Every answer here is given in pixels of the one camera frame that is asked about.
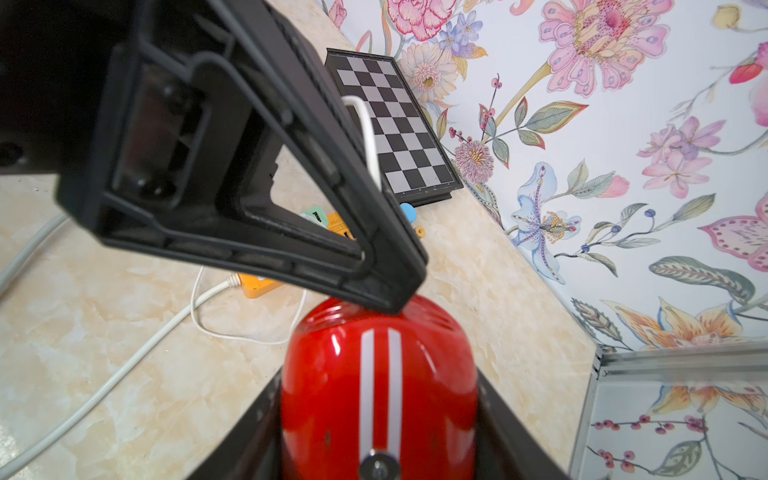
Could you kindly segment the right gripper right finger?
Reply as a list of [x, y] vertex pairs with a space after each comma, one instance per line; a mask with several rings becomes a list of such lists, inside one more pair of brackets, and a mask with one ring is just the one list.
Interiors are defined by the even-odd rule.
[[[282, 479], [278, 370], [191, 479]], [[478, 374], [475, 479], [566, 479], [483, 373]]]

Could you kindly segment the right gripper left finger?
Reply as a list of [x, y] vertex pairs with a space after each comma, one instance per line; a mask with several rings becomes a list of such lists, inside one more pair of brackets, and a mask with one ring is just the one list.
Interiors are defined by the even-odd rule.
[[[264, 1], [136, 1], [62, 209], [102, 244], [395, 314], [428, 261], [311, 43]], [[299, 216], [337, 212], [355, 240]]]

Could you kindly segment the red electric shaver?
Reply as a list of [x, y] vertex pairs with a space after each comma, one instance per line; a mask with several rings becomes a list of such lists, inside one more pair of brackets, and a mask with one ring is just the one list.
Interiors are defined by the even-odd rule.
[[337, 299], [294, 330], [281, 376], [285, 479], [470, 479], [478, 372], [467, 335], [413, 298], [396, 315]]

